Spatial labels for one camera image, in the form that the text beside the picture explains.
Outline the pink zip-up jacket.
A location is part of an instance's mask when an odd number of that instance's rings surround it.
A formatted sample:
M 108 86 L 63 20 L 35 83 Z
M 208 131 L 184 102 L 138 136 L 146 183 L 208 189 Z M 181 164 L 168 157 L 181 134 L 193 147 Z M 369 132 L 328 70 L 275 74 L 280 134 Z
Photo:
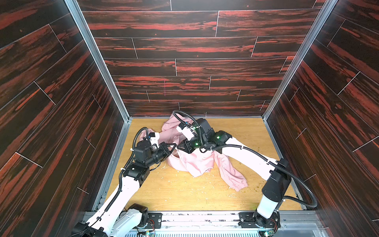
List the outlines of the pink zip-up jacket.
M 185 136 L 177 130 L 180 121 L 173 115 L 163 124 L 159 133 L 159 142 L 179 144 Z M 189 172 L 193 177 L 199 177 L 210 172 L 217 165 L 223 181 L 235 191 L 240 191 L 248 186 L 246 178 L 236 170 L 229 157 L 216 151 L 205 153 L 196 150 L 191 154 L 175 149 L 167 158 L 167 163 L 178 171 Z

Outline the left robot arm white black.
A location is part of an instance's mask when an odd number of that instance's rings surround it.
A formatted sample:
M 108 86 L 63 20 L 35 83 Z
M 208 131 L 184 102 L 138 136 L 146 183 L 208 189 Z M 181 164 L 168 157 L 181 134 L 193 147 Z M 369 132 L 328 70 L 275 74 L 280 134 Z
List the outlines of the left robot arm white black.
M 142 140 L 133 148 L 131 159 L 121 169 L 119 184 L 102 207 L 86 223 L 78 223 L 72 230 L 72 237 L 122 237 L 130 230 L 145 225 L 147 208 L 137 205 L 118 219 L 126 204 L 140 189 L 151 172 L 151 166 L 169 157 L 177 144 L 162 142 L 152 144 Z

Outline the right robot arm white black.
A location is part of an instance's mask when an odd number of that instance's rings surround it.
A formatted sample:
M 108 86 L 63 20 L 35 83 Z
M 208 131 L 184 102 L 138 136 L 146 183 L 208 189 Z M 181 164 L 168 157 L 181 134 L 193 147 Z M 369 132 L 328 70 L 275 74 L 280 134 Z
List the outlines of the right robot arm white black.
M 295 201 L 309 208 L 318 205 L 317 198 L 311 188 L 299 177 L 288 170 L 285 159 L 279 161 L 266 157 L 239 142 L 225 131 L 214 131 L 207 120 L 191 118 L 192 123 L 184 121 L 178 115 L 175 118 L 180 122 L 177 130 L 185 136 L 185 140 L 178 145 L 178 149 L 191 154 L 196 150 L 204 149 L 207 152 L 225 155 L 244 164 L 256 172 L 266 183 L 262 188 L 262 198 L 254 212 L 255 223 L 262 227 L 274 213 L 277 213 L 285 199 Z M 300 184 L 311 198 L 311 203 L 304 202 L 285 193 L 291 181 Z

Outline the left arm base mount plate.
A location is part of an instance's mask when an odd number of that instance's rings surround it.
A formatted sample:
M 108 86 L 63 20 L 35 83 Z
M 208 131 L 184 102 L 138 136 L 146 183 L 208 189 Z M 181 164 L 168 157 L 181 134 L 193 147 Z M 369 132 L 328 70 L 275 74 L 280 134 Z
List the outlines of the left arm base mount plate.
M 160 212 L 146 212 L 142 214 L 143 229 L 160 229 L 162 225 L 162 216 Z

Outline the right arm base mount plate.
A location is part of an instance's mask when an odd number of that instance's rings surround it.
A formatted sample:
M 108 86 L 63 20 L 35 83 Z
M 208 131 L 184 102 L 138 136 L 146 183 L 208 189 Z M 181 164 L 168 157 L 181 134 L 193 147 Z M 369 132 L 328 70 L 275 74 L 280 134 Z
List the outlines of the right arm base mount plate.
M 274 211 L 270 218 L 266 219 L 258 212 L 240 212 L 238 214 L 238 225 L 242 228 L 266 228 L 278 229 L 280 228 L 280 214 Z

